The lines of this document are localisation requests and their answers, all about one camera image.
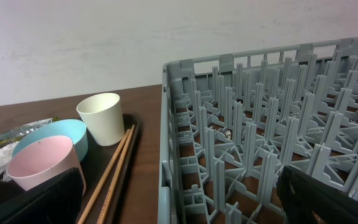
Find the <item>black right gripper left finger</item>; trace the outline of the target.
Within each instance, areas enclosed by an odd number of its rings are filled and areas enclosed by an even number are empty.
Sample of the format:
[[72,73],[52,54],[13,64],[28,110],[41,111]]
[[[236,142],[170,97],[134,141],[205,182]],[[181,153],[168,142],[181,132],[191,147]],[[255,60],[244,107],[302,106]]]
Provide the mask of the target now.
[[81,172],[72,167],[0,204],[0,223],[75,223],[83,190]]

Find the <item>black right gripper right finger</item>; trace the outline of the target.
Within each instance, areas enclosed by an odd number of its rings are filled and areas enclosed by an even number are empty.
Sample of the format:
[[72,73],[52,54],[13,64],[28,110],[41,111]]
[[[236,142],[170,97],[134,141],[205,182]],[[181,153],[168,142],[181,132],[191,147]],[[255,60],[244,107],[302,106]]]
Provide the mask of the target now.
[[358,201],[306,173],[285,166],[278,178],[277,195],[290,224],[358,223]]

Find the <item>pink plastic cup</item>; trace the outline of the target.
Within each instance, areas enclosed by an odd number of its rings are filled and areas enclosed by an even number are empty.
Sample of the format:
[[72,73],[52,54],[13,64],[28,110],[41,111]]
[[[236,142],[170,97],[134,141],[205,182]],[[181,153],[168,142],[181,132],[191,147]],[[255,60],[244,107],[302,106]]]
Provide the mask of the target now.
[[73,141],[60,135],[23,148],[9,162],[6,173],[24,190],[30,190],[73,167],[81,168]]

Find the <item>green plastic wrapper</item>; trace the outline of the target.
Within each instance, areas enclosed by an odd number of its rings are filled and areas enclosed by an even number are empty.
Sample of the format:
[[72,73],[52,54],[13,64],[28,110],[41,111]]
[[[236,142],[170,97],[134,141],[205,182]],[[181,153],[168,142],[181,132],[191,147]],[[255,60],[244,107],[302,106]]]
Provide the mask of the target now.
[[0,149],[4,146],[20,141],[22,138],[32,133],[33,131],[53,122],[58,121],[57,117],[47,118],[31,123],[23,124],[5,133],[0,134]]

